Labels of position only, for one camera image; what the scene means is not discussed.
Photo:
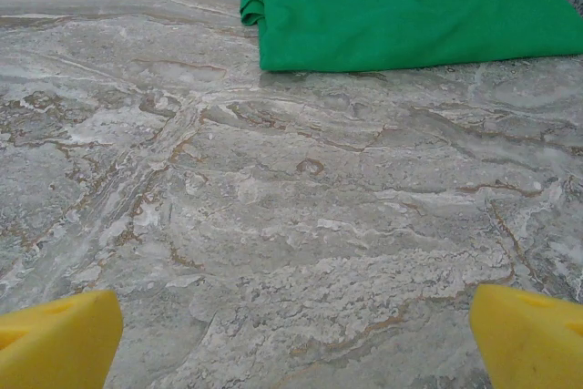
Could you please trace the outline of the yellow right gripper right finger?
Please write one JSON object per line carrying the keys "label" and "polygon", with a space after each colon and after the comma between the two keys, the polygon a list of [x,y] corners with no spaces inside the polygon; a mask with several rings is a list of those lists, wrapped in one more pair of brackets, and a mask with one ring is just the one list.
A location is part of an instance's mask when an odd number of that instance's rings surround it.
{"label": "yellow right gripper right finger", "polygon": [[583,389],[583,304],[481,284],[469,322],[493,389]]}

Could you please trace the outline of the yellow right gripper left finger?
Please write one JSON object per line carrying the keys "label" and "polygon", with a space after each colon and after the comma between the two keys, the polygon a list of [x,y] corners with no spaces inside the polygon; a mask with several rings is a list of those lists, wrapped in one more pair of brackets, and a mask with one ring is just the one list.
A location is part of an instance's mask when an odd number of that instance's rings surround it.
{"label": "yellow right gripper left finger", "polygon": [[0,314],[0,389],[103,389],[122,332],[113,291]]}

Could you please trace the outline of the green folded t-shirt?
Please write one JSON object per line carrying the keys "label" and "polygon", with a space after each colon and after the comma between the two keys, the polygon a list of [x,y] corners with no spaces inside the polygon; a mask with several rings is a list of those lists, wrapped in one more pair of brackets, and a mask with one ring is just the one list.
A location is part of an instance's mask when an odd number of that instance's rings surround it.
{"label": "green folded t-shirt", "polygon": [[567,0],[241,0],[267,71],[353,72],[583,54]]}

